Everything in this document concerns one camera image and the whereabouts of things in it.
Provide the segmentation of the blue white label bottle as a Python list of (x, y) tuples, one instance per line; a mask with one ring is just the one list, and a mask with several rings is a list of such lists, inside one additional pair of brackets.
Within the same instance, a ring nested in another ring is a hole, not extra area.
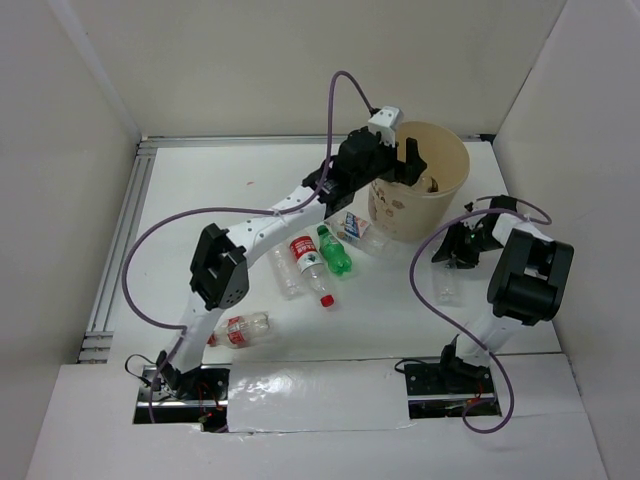
[(393, 246), (379, 229), (351, 211), (340, 211), (324, 223), (337, 237), (352, 247), (378, 258), (391, 258)]

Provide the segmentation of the red cola bottle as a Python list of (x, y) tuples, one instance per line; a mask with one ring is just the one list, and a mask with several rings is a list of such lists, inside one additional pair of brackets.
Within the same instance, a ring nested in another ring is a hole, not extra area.
[(271, 334), (269, 314), (258, 312), (222, 321), (210, 335), (209, 347), (247, 348)]

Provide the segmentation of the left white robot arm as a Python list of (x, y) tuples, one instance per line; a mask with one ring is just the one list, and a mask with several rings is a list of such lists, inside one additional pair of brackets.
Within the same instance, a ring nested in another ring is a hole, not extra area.
[(387, 145), (381, 134), (352, 131), (321, 167), (265, 214), (228, 229), (210, 224), (200, 234), (190, 265), (191, 289), (183, 327), (156, 360), (163, 389), (176, 399), (196, 390), (205, 347), (222, 313), (249, 292), (249, 270), (276, 244), (348, 206), (376, 179), (414, 185), (427, 164), (418, 142)]

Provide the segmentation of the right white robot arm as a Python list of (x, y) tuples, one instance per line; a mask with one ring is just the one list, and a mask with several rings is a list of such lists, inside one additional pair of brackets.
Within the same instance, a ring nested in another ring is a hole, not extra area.
[(456, 336), (441, 353), (436, 379), (448, 392), (489, 374), (489, 355), (499, 351), (516, 333), (552, 320), (561, 305), (574, 248), (544, 235), (528, 221), (508, 215), (520, 201), (500, 195), (489, 207), (503, 212), (484, 215), (474, 226), (459, 221), (450, 226), (433, 263), (472, 269), (484, 252), (499, 250), (487, 288), (489, 310), (465, 329), (472, 336)]

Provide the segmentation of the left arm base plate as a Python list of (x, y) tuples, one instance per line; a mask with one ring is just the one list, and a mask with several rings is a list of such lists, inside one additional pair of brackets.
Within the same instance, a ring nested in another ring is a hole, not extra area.
[(144, 368), (140, 374), (143, 381), (135, 397), (133, 424), (188, 424), (199, 427), (202, 432), (228, 432), (229, 373), (228, 368), (204, 367), (195, 386), (178, 395), (161, 378), (151, 390), (155, 368)]

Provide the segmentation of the black cap dark bottle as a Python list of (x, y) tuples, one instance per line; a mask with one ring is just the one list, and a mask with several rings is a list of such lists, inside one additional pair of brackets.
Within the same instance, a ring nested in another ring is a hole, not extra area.
[(432, 176), (421, 176), (414, 188), (421, 194), (438, 193), (440, 191), (438, 182)]

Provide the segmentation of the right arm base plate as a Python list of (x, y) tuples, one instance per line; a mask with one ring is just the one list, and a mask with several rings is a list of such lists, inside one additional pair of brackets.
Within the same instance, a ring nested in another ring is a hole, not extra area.
[(477, 378), (444, 370), (435, 361), (402, 359), (394, 370), (404, 377), (409, 418), (459, 418), (466, 408), (473, 416), (500, 416), (492, 376), (486, 368)]

